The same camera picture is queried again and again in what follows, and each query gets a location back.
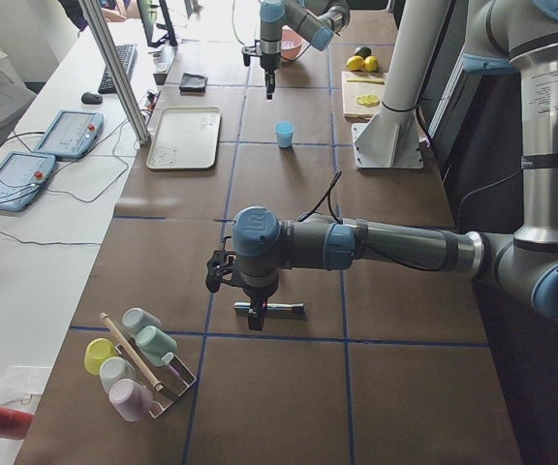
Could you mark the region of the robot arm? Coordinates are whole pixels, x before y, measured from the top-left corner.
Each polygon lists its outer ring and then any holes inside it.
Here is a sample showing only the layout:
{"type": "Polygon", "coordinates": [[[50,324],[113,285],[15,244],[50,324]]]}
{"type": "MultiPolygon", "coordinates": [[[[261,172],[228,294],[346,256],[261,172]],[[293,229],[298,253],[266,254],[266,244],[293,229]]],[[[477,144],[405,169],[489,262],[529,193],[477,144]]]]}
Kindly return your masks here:
{"type": "Polygon", "coordinates": [[[359,259],[463,272],[558,322],[558,1],[472,1],[463,65],[519,73],[522,154],[511,175],[464,195],[459,232],[417,229],[311,210],[282,221],[261,206],[232,221],[231,250],[207,265],[206,285],[242,289],[259,330],[284,269],[344,270],[359,259]]]}
{"type": "Polygon", "coordinates": [[[350,17],[347,1],[262,1],[257,52],[264,70],[266,98],[271,100],[275,90],[285,26],[316,50],[323,51],[348,26],[350,17]]]}

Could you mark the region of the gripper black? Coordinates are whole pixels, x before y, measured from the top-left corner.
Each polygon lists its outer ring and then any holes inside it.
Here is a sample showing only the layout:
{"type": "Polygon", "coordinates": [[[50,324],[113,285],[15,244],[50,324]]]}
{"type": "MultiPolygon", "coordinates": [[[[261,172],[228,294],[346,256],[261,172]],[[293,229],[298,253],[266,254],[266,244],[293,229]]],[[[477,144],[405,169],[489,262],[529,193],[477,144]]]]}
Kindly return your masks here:
{"type": "Polygon", "coordinates": [[[274,96],[276,79],[275,72],[280,67],[279,53],[262,53],[260,57],[261,66],[264,69],[265,96],[271,101],[274,96]]]}
{"type": "Polygon", "coordinates": [[[268,300],[277,292],[278,287],[278,284],[269,284],[262,287],[244,286],[243,292],[250,298],[248,307],[248,327],[250,330],[262,330],[264,328],[264,310],[266,310],[268,300]]]}

